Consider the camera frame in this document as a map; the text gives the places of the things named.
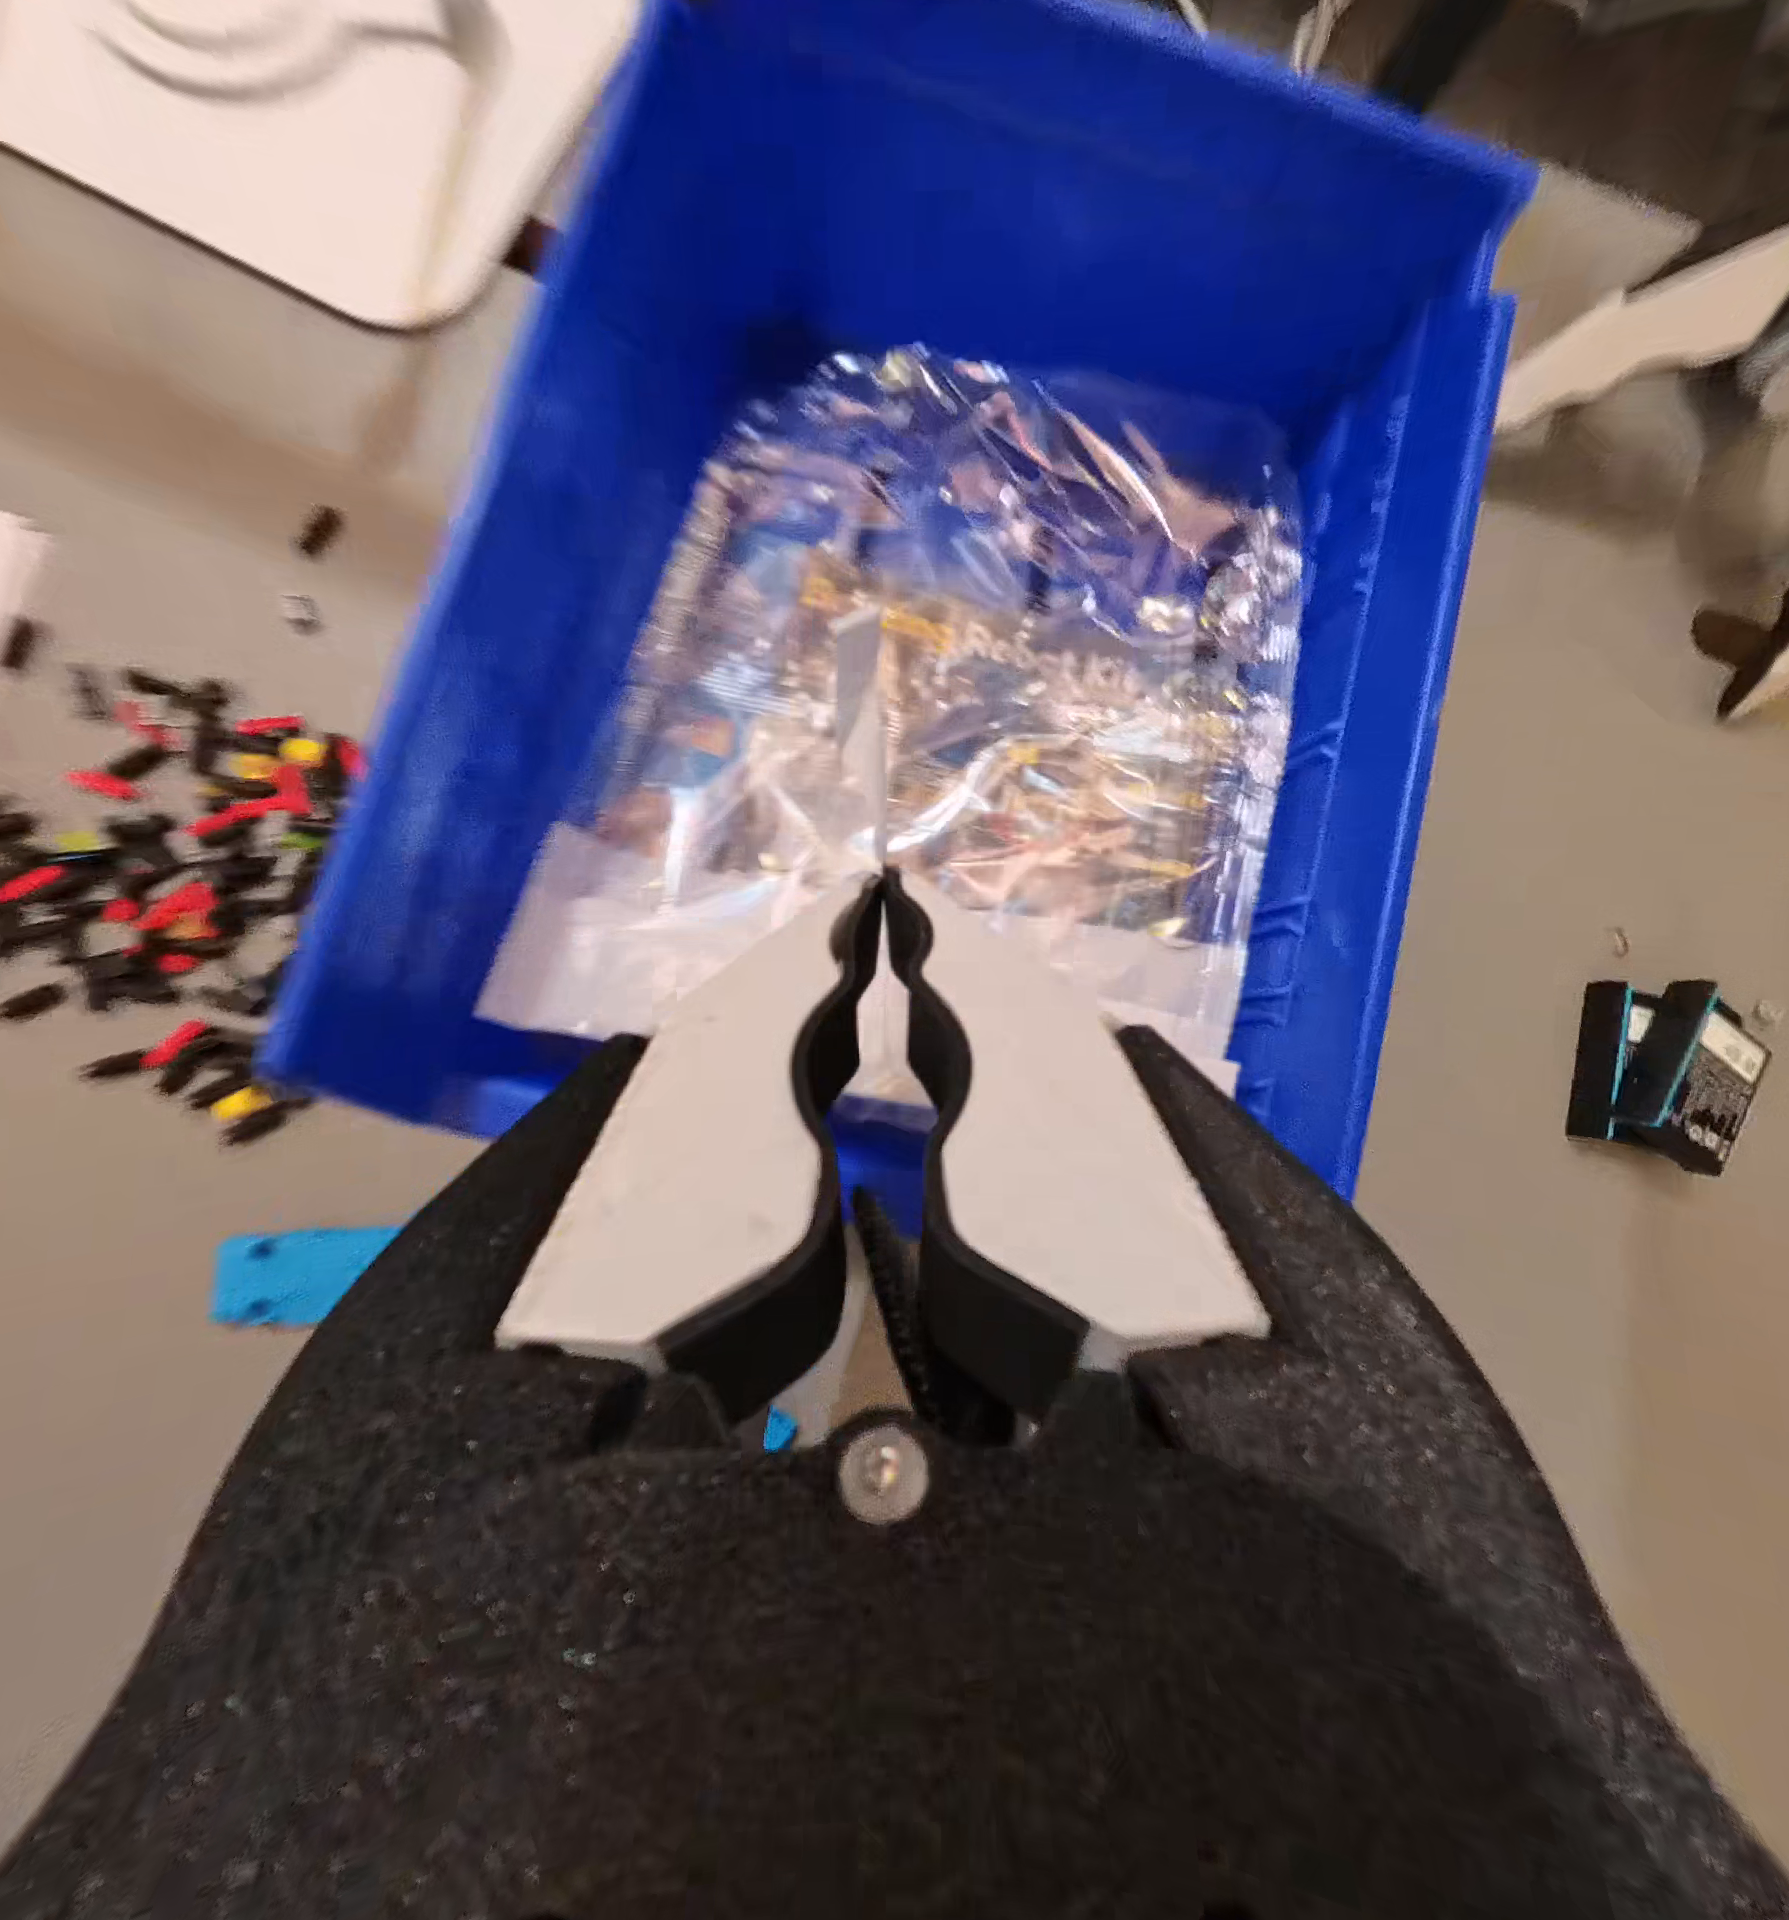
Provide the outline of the clear crinkled parts bag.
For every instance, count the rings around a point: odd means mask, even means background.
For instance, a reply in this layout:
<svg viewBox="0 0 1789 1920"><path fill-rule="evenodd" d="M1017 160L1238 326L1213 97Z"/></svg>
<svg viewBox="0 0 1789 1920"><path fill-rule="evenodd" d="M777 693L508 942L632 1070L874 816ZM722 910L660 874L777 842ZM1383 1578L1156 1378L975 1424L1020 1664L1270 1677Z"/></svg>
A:
<svg viewBox="0 0 1789 1920"><path fill-rule="evenodd" d="M838 351L698 468L589 823L669 910L897 864L976 914L1238 953L1304 603L1262 413Z"/></svg>

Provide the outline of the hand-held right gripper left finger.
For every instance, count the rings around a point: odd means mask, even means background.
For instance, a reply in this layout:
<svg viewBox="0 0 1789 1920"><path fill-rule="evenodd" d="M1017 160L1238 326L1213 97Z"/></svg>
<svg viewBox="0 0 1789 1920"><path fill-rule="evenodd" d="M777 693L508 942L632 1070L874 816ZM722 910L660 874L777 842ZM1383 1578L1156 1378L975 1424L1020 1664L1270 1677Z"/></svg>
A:
<svg viewBox="0 0 1789 1920"><path fill-rule="evenodd" d="M727 1422L834 1345L832 1111L859 1070L881 882L836 888L688 994L629 1067L497 1320L497 1345L701 1383Z"/></svg>

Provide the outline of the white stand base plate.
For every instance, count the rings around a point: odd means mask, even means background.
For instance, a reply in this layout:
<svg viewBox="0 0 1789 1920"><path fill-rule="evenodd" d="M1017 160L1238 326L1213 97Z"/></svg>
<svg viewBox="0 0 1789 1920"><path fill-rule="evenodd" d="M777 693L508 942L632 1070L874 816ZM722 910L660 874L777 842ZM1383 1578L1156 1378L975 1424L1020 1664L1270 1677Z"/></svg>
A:
<svg viewBox="0 0 1789 1920"><path fill-rule="evenodd" d="M468 306L632 1L0 1L0 151L353 324Z"/></svg>

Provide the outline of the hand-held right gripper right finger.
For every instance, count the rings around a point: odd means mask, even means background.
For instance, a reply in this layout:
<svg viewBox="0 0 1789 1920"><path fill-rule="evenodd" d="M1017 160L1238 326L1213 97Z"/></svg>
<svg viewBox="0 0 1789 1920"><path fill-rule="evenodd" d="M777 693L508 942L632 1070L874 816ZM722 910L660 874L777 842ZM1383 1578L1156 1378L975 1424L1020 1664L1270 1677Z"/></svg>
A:
<svg viewBox="0 0 1789 1920"><path fill-rule="evenodd" d="M933 1348L1010 1412L1075 1372L1270 1315L1122 1046L1033 947L887 872L908 1067L935 1107L917 1308Z"/></svg>

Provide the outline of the black teal battery pack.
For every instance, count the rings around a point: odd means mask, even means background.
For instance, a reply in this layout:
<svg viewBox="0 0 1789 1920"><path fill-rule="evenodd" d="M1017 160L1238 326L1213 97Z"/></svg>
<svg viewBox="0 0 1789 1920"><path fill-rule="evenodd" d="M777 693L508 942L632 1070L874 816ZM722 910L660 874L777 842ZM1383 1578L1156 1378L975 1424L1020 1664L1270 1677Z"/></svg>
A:
<svg viewBox="0 0 1789 1920"><path fill-rule="evenodd" d="M1583 1144L1627 1144L1714 1179L1765 1082L1770 1044L1711 978L1646 994L1590 981L1579 1000L1561 1129Z"/></svg>

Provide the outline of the blue plastic bin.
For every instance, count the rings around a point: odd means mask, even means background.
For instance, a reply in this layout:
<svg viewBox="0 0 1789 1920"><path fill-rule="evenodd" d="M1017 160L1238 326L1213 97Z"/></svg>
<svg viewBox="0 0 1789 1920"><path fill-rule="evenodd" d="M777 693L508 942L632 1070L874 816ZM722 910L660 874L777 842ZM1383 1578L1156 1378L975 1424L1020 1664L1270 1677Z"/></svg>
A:
<svg viewBox="0 0 1789 1920"><path fill-rule="evenodd" d="M477 1018L698 467L834 348L1267 415L1307 590L1231 1055L1354 1199L1529 165L1158 13L648 4L265 1034L270 1074L497 1136L589 1049Z"/></svg>

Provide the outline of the pile of small building pins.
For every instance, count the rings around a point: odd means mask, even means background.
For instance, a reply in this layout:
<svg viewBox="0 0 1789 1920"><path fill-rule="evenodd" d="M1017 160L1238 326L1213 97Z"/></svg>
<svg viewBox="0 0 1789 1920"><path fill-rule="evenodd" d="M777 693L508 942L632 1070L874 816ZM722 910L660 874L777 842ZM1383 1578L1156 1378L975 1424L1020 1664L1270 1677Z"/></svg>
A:
<svg viewBox="0 0 1789 1920"><path fill-rule="evenodd" d="M0 790L0 1025L162 1015L77 1080L144 1082L225 1151L253 1148L315 1106L260 1049L367 750L218 677L64 673L95 742L52 809Z"/></svg>

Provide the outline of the blue building plate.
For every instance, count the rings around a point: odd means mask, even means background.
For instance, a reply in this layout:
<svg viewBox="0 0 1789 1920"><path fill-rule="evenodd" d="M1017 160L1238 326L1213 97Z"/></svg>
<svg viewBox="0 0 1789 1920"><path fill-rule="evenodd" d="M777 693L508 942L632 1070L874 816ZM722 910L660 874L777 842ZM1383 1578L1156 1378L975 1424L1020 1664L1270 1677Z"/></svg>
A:
<svg viewBox="0 0 1789 1920"><path fill-rule="evenodd" d="M213 1256L209 1318L233 1328L310 1328L399 1227L229 1235Z"/></svg>

